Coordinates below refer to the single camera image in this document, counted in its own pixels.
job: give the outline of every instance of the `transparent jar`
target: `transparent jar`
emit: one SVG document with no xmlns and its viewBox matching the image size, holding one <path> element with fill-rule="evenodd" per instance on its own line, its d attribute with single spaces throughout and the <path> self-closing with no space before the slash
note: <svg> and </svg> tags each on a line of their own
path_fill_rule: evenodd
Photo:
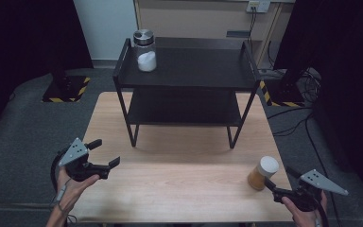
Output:
<svg viewBox="0 0 363 227">
<path fill-rule="evenodd" d="M 265 177 L 270 178 L 279 170 L 276 159 L 265 156 L 259 164 L 250 172 L 248 180 L 252 188 L 261 191 L 265 188 Z"/>
<path fill-rule="evenodd" d="M 138 68 L 143 72 L 153 71 L 157 66 L 153 32 L 140 29 L 134 32 L 133 38 Z"/>
</svg>

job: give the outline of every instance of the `white bottle cap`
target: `white bottle cap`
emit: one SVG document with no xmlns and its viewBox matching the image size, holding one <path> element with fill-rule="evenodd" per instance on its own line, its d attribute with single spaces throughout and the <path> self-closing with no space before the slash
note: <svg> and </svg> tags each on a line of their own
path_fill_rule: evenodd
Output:
<svg viewBox="0 0 363 227">
<path fill-rule="evenodd" d="M 259 165 L 258 165 L 258 171 L 263 175 L 264 177 L 270 178 L 279 170 L 279 164 L 276 159 L 270 157 L 270 156 L 264 156 L 262 157 Z"/>
</svg>

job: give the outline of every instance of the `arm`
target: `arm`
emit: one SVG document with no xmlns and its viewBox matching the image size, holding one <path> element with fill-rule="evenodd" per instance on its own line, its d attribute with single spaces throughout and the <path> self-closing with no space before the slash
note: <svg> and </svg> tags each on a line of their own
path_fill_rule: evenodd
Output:
<svg viewBox="0 0 363 227">
<path fill-rule="evenodd" d="M 323 210 L 326 212 L 326 203 L 327 199 L 325 196 L 325 193 L 322 191 L 321 193 L 322 200 L 320 201 L 320 204 L 323 207 Z M 287 208 L 287 210 L 290 211 L 290 213 L 293 215 L 293 220 L 296 223 L 297 227 L 314 227 L 316 226 L 316 218 L 320 216 L 318 211 L 314 212 L 303 212 L 297 206 L 291 201 L 288 197 L 283 197 L 282 202 Z"/>
<path fill-rule="evenodd" d="M 66 185 L 66 190 L 49 217 L 46 226 L 63 226 L 67 215 L 73 209 L 84 190 L 99 180 L 98 175 L 91 176 L 83 182 L 70 180 L 64 166 L 60 167 L 58 176 L 58 192 Z"/>
</svg>

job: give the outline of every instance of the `wall socket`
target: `wall socket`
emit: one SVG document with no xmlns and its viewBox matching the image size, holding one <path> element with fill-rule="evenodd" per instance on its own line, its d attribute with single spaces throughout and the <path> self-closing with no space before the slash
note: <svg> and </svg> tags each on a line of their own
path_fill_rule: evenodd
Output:
<svg viewBox="0 0 363 227">
<path fill-rule="evenodd" d="M 270 0 L 249 1 L 246 12 L 254 12 L 252 8 L 255 8 L 255 12 L 268 12 L 269 6 Z"/>
</svg>

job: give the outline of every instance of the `yellow and black hazard tape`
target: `yellow and black hazard tape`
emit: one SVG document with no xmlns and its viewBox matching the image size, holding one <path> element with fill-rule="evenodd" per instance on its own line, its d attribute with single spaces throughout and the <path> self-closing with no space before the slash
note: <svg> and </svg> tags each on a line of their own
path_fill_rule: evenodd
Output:
<svg viewBox="0 0 363 227">
<path fill-rule="evenodd" d="M 304 106 L 304 103 L 302 102 L 275 102 L 272 101 L 272 98 L 270 97 L 270 94 L 267 89 L 267 85 L 264 83 L 263 80 L 260 82 L 260 87 L 262 90 L 262 93 L 264 94 L 265 101 L 268 106 L 288 106 L 288 107 L 302 107 Z"/>
<path fill-rule="evenodd" d="M 85 92 L 85 89 L 87 88 L 88 82 L 90 81 L 90 78 L 85 78 L 85 80 L 82 83 L 81 88 L 78 91 L 78 94 L 73 97 L 43 97 L 43 102 L 78 102 L 82 95 Z"/>
</svg>

